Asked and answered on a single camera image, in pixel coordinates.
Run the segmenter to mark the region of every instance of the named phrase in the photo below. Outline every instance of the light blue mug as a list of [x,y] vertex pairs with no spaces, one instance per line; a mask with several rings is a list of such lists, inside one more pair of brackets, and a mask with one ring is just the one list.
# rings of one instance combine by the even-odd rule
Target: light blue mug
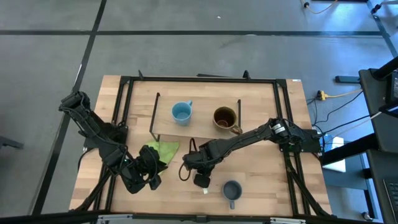
[[192,100],[178,102],[172,108],[174,121],[181,126],[188,126],[192,115]]

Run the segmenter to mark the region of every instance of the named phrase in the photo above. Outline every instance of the ceramic mug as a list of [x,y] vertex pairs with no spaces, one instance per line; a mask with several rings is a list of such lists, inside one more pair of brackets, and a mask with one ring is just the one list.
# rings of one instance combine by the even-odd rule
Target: ceramic mug
[[235,180],[230,180],[223,185],[221,191],[224,198],[229,201],[229,208],[235,209],[235,201],[242,196],[241,185]]
[[192,115],[192,100],[178,102],[172,108],[174,121],[181,126],[188,126]]
[[222,106],[214,111],[213,124],[222,131],[231,131],[234,134],[242,134],[242,129],[236,125],[236,113],[229,107]]

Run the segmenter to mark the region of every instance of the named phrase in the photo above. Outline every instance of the green towel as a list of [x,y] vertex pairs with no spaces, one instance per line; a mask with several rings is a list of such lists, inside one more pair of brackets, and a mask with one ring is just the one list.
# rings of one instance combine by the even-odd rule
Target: green towel
[[153,147],[157,151],[157,153],[159,153],[160,161],[169,164],[169,162],[173,159],[175,153],[177,153],[180,143],[150,141],[147,143],[147,145],[149,147]]

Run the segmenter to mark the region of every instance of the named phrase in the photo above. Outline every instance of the brown mug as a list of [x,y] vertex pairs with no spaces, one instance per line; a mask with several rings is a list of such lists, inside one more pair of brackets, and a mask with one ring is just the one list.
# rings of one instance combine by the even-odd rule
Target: brown mug
[[242,129],[236,125],[237,120],[235,111],[226,106],[218,108],[213,114],[213,123],[218,129],[242,134]]

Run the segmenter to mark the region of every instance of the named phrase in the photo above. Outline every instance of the gray floor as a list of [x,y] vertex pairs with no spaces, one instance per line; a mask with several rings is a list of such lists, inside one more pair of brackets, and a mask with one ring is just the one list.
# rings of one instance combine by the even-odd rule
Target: gray floor
[[[319,10],[328,4],[314,1],[311,7]],[[100,0],[0,0],[0,29],[91,30],[99,6]],[[386,8],[378,14],[395,43],[398,8]],[[378,31],[365,4],[338,3],[313,15],[299,0],[108,0],[99,29]],[[72,89],[87,41],[87,36],[0,35],[0,135],[25,144],[23,151],[0,150],[0,217],[29,212],[62,115],[59,102]],[[137,75],[140,69],[148,76],[240,77],[249,70],[252,77],[299,78],[306,97],[312,98],[317,90],[337,95],[358,89],[334,83],[334,76],[355,76],[391,58],[382,37],[97,36],[80,89],[95,101],[103,75]],[[317,104],[318,120],[353,97]],[[360,96],[320,127],[325,131],[367,113]],[[342,137],[352,141],[371,132],[368,123]],[[71,124],[45,213],[67,211],[82,144]],[[328,187],[328,193],[339,217],[360,219],[358,214],[367,210],[361,192]],[[343,200],[346,195],[361,200]]]

